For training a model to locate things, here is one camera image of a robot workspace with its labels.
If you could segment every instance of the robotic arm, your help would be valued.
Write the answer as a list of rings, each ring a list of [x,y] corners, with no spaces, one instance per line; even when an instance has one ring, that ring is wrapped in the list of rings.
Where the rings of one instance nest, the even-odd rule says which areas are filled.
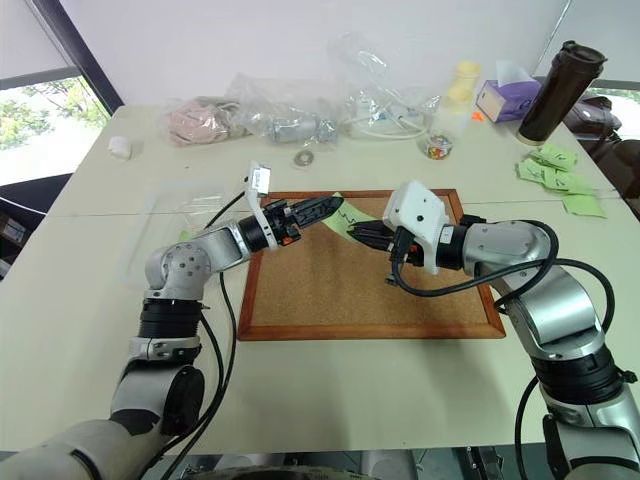
[[[149,290],[138,336],[108,420],[78,424],[0,463],[3,480],[136,480],[161,449],[196,425],[204,377],[193,366],[204,284],[264,248],[300,239],[299,228],[332,215],[339,197],[285,200],[261,209],[269,171],[255,167],[246,195],[254,215],[206,228],[188,242],[156,251],[146,265]]]
[[[356,224],[351,235],[395,262],[390,283],[401,284],[403,263],[463,268],[482,277],[547,257],[550,237],[523,221],[485,223],[478,217],[451,225],[442,202],[418,182],[396,190],[383,222]],[[491,281],[505,296],[538,271],[532,267]],[[543,428],[555,478],[640,478],[640,414],[625,376],[605,345],[594,307],[580,283],[553,266],[533,288],[505,303],[540,382],[549,414]]]
[[[201,350],[196,330],[204,284],[252,253],[298,240],[298,228],[327,218],[343,201],[329,197],[289,206],[279,200],[260,209],[257,198],[265,193],[265,178],[266,169],[252,172],[247,196],[253,216],[212,226],[152,255],[140,331],[131,340],[110,418],[79,424],[5,460],[3,479],[134,480],[171,439],[191,431],[204,393],[203,375],[193,366]],[[545,259],[552,248],[550,236],[532,223],[463,220],[450,224],[442,202],[410,182],[394,192],[383,222],[356,224],[351,234],[390,251],[389,282],[421,296],[435,294],[406,285],[404,263],[432,274],[441,267],[463,268],[478,278]],[[491,285],[503,296],[517,292],[539,268],[536,263],[496,275]],[[556,265],[504,306],[549,410],[543,427],[554,476],[640,478],[640,414],[582,286]]]

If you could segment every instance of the black lid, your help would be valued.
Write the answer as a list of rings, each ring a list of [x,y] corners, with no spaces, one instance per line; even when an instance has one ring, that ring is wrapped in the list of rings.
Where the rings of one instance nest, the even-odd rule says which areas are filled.
[[[554,60],[577,73],[597,77],[602,73],[602,64],[607,61],[607,58],[593,48],[569,40],[562,44],[562,48]]]

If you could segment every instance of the foliage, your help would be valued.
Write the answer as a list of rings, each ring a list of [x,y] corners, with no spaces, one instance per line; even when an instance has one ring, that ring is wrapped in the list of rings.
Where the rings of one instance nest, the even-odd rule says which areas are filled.
[[[640,103],[640,90],[620,90],[616,88],[590,88],[588,93],[595,95],[614,95],[616,97],[630,98]]]
[[[35,111],[24,103],[0,103],[0,150],[24,145],[30,137],[52,130],[47,110]]]
[[[62,117],[73,118],[95,128],[103,128],[107,123],[107,113],[82,77],[39,83],[24,87],[22,91],[30,97],[41,95],[57,108]]]

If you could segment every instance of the wall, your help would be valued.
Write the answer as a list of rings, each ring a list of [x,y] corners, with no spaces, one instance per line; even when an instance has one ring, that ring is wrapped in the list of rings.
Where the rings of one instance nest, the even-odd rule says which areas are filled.
[[[67,66],[24,0],[0,0],[0,79]]]
[[[461,59],[532,70],[562,0],[61,0],[125,103],[221,94],[237,72],[327,77],[327,41],[352,30],[440,92]]]
[[[565,40],[595,48],[609,60],[600,78],[640,82],[640,1],[577,0],[571,4],[536,75],[544,76]]]

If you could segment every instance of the cork board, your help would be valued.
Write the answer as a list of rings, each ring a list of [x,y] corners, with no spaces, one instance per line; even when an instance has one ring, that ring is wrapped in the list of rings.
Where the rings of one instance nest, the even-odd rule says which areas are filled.
[[[462,206],[455,190],[435,190],[457,223]],[[334,192],[272,193],[264,203]],[[356,208],[381,218],[391,191],[341,192]],[[238,338],[319,340],[358,338],[502,338],[504,328],[486,285],[436,298],[420,298],[385,283],[388,253],[349,242],[318,223],[302,239],[251,259]],[[406,265],[403,278],[422,289],[468,280],[442,269],[437,276]]]

